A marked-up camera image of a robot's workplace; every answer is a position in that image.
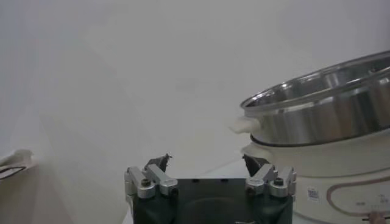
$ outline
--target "white cloth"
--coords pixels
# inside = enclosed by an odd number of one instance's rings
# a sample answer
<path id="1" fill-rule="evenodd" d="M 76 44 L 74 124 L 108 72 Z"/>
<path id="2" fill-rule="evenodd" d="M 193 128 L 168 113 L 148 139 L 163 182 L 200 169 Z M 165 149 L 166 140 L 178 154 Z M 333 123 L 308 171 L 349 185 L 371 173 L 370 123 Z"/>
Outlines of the white cloth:
<path id="1" fill-rule="evenodd" d="M 33 166 L 32 152 L 28 149 L 18 149 L 0 158 L 0 180 L 4 180 L 20 171 Z"/>

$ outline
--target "white backdrop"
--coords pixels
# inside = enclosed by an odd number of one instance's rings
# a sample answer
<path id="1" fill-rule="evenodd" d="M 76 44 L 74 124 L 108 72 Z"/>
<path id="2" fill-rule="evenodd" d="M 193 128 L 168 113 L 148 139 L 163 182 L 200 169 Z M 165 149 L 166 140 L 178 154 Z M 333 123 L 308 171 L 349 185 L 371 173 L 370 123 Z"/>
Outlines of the white backdrop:
<path id="1" fill-rule="evenodd" d="M 168 152 L 169 173 L 184 177 L 240 159 L 248 138 L 227 129 L 239 103 L 390 49 L 389 8 L 387 0 L 1 1 L 0 153 L 32 149 L 40 162 L 0 184 L 1 222 L 120 223 L 127 166 Z"/>

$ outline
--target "metal bracket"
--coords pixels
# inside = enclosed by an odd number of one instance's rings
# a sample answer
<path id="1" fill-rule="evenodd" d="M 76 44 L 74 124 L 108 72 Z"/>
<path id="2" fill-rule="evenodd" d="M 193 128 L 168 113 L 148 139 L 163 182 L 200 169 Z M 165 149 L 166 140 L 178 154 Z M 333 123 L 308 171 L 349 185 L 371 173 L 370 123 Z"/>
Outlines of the metal bracket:
<path id="1" fill-rule="evenodd" d="M 129 167 L 124 174 L 126 195 L 151 198 L 155 195 L 155 183 L 147 179 L 137 167 Z"/>
<path id="2" fill-rule="evenodd" d="M 156 182 L 157 185 L 160 185 L 161 194 L 170 196 L 177 193 L 177 180 L 167 176 L 155 164 L 151 164 L 146 167 L 145 175 Z"/>
<path id="3" fill-rule="evenodd" d="M 274 180 L 276 176 L 275 166 L 264 164 L 254 176 L 245 180 L 246 191 L 254 195 L 262 194 L 265 185 Z"/>
<path id="4" fill-rule="evenodd" d="M 287 195 L 291 195 L 295 198 L 296 180 L 297 173 L 294 171 L 294 168 L 285 167 L 279 173 L 278 177 L 270 182 L 270 194 L 278 198 L 287 197 Z"/>

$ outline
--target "stainless steel pot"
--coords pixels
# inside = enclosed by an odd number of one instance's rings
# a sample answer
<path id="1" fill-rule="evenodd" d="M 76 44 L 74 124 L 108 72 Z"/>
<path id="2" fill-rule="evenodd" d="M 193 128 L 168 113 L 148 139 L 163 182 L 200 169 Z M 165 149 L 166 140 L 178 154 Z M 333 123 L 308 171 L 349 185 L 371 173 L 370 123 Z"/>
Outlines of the stainless steel pot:
<path id="1" fill-rule="evenodd" d="M 283 82 L 241 107 L 252 139 L 264 145 L 315 145 L 384 130 L 390 127 L 390 51 Z"/>

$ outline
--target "white plastic handle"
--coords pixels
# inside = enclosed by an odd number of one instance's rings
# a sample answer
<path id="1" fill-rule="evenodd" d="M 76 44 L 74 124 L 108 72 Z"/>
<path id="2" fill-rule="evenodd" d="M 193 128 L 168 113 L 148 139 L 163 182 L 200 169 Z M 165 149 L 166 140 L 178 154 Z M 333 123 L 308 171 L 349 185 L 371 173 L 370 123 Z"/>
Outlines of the white plastic handle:
<path id="1" fill-rule="evenodd" d="M 260 121 L 252 117 L 239 117 L 229 126 L 229 129 L 236 134 L 251 133 L 259 128 Z"/>

